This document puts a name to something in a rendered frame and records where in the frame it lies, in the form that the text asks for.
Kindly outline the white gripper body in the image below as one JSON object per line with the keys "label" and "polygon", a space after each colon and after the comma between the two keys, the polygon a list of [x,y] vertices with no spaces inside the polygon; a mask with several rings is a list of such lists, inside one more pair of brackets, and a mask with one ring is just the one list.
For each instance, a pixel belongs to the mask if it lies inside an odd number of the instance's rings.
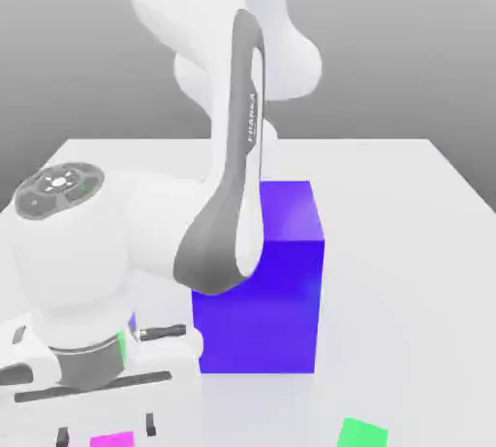
{"label": "white gripper body", "polygon": [[47,434],[67,427],[71,434],[146,434],[145,414],[169,403],[176,380],[168,370],[125,374],[93,390],[53,385],[20,390],[13,398],[13,433]]}

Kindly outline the large blue box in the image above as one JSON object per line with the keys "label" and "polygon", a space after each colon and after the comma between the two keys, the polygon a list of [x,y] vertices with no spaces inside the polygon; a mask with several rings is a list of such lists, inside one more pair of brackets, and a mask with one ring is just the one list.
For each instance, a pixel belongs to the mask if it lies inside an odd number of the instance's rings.
{"label": "large blue box", "polygon": [[263,255],[254,274],[217,295],[192,296],[203,374],[309,374],[316,365],[326,249],[307,180],[265,181]]}

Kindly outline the small magenta cube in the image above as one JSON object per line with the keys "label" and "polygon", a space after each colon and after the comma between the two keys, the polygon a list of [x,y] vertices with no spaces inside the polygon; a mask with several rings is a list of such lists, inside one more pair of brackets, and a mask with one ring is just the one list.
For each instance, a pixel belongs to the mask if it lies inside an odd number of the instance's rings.
{"label": "small magenta cube", "polygon": [[136,447],[135,436],[132,431],[93,436],[90,438],[89,447]]}

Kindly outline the small green cube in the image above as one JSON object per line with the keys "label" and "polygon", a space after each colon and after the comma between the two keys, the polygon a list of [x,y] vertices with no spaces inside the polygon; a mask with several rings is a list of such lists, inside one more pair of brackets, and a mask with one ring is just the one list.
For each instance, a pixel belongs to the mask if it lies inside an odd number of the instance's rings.
{"label": "small green cube", "polygon": [[360,421],[345,418],[336,447],[387,447],[388,430]]}

